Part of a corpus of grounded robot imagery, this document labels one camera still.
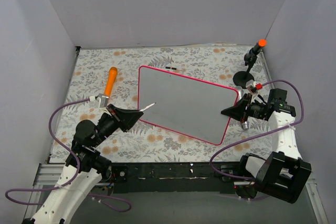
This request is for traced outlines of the red whiteboard marker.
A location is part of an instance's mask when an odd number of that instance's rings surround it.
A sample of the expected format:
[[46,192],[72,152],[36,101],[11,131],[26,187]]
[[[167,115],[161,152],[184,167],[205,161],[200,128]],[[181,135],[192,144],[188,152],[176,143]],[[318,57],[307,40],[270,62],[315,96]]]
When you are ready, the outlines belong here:
[[146,107],[140,109],[139,111],[140,111],[140,112],[144,112],[144,111],[146,111],[147,109],[149,109],[150,107],[154,106],[155,104],[156,104],[156,102],[151,103],[151,104],[147,105]]

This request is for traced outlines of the pink framed whiteboard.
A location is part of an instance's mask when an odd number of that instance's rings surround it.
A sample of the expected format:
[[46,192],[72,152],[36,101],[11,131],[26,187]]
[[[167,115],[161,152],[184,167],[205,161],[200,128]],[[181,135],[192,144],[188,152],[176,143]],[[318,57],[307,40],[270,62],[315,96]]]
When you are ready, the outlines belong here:
[[238,100],[238,91],[171,71],[141,66],[138,108],[149,105],[141,121],[178,134],[221,145],[230,118],[222,115]]

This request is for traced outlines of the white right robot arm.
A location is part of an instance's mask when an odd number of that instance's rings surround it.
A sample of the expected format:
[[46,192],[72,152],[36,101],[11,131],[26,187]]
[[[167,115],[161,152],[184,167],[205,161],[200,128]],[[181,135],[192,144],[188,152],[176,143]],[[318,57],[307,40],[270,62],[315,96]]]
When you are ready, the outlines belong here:
[[311,174],[311,165],[303,161],[298,151],[293,127],[296,111],[286,102],[286,97],[287,91],[278,88],[270,90],[266,103],[252,101],[252,94],[244,94],[221,114],[241,123],[249,117],[268,122],[272,131],[269,157],[245,154],[237,173],[242,180],[254,178],[257,191],[293,204]]

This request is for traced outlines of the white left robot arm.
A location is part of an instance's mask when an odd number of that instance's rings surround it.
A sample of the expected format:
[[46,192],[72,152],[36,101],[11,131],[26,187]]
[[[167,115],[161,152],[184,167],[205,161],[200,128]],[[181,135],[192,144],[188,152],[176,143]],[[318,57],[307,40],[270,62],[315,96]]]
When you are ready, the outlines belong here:
[[129,131],[143,114],[143,110],[121,109],[109,104],[97,124],[91,120],[79,122],[55,189],[23,223],[70,223],[94,186],[113,175],[111,161],[101,156],[96,147],[116,130]]

